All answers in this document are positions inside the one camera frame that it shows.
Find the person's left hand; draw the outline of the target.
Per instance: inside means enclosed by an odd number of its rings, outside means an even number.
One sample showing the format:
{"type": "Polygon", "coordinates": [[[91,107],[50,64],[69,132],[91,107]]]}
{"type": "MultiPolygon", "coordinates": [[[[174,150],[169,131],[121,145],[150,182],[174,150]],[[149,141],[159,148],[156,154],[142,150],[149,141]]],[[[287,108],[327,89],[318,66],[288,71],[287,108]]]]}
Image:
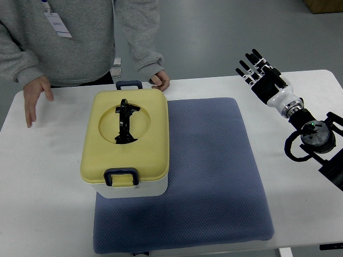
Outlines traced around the person's left hand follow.
{"type": "Polygon", "coordinates": [[[165,70],[161,70],[150,78],[150,84],[153,89],[164,92],[170,86],[170,77],[165,70]]]}

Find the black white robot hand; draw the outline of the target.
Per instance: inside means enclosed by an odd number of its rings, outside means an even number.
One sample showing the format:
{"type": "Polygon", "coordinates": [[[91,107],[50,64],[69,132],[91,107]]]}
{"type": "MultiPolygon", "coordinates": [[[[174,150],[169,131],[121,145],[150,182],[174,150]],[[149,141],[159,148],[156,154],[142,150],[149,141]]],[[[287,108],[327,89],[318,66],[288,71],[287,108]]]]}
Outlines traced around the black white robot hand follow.
{"type": "Polygon", "coordinates": [[[245,71],[239,68],[235,71],[264,104],[276,108],[284,118],[290,118],[304,108],[303,100],[293,94],[293,87],[281,77],[281,72],[270,65],[256,49],[252,49],[250,54],[246,53],[245,57],[253,67],[240,60],[245,71]]]}

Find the person's right hand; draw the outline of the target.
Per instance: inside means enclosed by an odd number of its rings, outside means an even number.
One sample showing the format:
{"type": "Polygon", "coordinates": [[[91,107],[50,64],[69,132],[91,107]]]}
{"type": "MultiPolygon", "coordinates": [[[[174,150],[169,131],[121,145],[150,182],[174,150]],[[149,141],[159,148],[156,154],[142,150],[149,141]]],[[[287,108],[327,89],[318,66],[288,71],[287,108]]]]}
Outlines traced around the person's right hand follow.
{"type": "Polygon", "coordinates": [[[41,93],[44,93],[48,101],[54,100],[50,81],[45,75],[32,80],[23,87],[25,118],[28,128],[36,122],[36,104],[41,93]]]}

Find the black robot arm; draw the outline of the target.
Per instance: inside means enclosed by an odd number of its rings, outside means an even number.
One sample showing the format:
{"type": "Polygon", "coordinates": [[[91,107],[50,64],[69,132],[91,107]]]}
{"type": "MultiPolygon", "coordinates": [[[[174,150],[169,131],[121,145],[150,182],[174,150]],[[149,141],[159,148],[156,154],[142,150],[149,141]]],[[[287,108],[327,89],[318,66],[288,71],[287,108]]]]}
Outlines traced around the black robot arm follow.
{"type": "Polygon", "coordinates": [[[325,178],[340,190],[342,189],[342,150],[339,150],[330,160],[318,156],[326,154],[336,147],[335,135],[342,136],[342,117],[328,112],[325,120],[316,120],[306,109],[299,109],[289,117],[289,122],[295,127],[294,131],[285,141],[284,151],[286,156],[295,162],[305,162],[311,158],[322,165],[318,170],[325,178]],[[292,154],[293,141],[300,137],[302,144],[300,148],[307,155],[296,157],[292,154]]]}

